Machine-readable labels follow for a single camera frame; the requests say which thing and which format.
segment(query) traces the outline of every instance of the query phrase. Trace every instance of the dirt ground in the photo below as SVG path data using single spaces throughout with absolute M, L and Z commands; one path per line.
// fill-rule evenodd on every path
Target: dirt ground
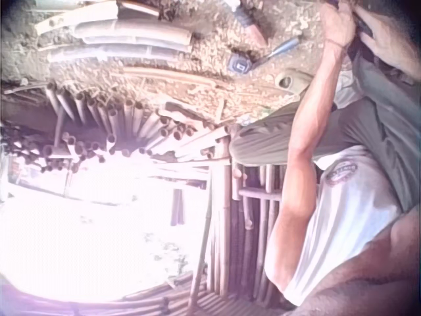
M 191 105 L 193 110 L 210 120 L 218 120 L 218 109 L 224 105 L 222 120 L 247 122 L 278 109 L 295 99 L 274 86 L 275 77 L 285 68 L 314 73 L 322 50 L 322 30 L 317 4 L 302 0 L 248 0 L 243 4 L 253 13 L 269 39 L 266 49 L 259 49 L 244 34 L 223 0 L 158 0 L 142 1 L 159 7 L 163 20 L 185 26 L 195 32 L 193 51 L 180 56 L 176 63 L 157 63 L 139 59 L 111 58 L 107 61 L 79 59 L 48 63 L 48 51 L 40 47 L 79 43 L 63 28 L 37 37 L 34 24 L 54 13 L 34 12 L 35 1 L 16 1 L 2 18 L 1 80 L 19 85 L 54 79 L 73 92 L 86 91 L 107 99 L 111 93 L 127 95 L 150 107 L 170 96 Z M 281 42 L 302 34 L 301 44 L 276 57 L 248 75 L 227 70 L 232 50 L 261 57 Z M 123 66 L 147 65 L 182 70 L 230 83 L 232 89 L 203 90 L 164 80 L 143 79 L 123 75 Z

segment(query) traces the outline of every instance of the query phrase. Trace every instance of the tape measure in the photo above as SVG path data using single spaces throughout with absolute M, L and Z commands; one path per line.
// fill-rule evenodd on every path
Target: tape measure
M 228 61 L 228 70 L 237 74 L 247 74 L 253 66 L 250 58 L 234 53 Z

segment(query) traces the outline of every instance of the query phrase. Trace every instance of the t-shirt logo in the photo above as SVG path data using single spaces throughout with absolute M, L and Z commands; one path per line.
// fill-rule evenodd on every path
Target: t-shirt logo
M 336 165 L 328 171 L 324 179 L 329 186 L 335 186 L 336 184 L 346 182 L 352 178 L 357 169 L 358 165 L 353 160 L 339 160 Z

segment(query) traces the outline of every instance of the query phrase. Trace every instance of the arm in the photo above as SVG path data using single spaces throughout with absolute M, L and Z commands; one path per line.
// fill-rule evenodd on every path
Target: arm
M 373 38 L 365 33 L 360 34 L 361 41 L 373 54 L 420 82 L 420 52 L 408 36 L 398 29 L 393 19 L 368 12 L 362 7 L 355 7 L 355 12 L 373 31 Z
M 322 61 L 295 115 L 288 148 L 280 215 L 266 253 L 266 274 L 281 290 L 292 279 L 303 249 L 307 225 L 316 207 L 316 174 L 312 154 L 326 127 L 344 47 L 355 35 L 351 8 L 339 4 L 321 9 L 326 32 Z

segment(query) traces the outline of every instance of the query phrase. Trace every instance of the leg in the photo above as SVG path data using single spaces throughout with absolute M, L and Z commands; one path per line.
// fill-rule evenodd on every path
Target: leg
M 354 61 L 354 73 L 367 97 L 340 110 L 341 134 L 372 152 L 407 212 L 420 201 L 419 89 L 402 88 L 362 58 Z
M 291 127 L 299 102 L 295 102 L 268 117 L 240 130 L 231 140 L 231 156 L 246 166 L 284 165 L 287 162 Z M 337 153 L 347 147 L 338 127 L 339 111 L 334 111 L 320 141 L 315 158 Z

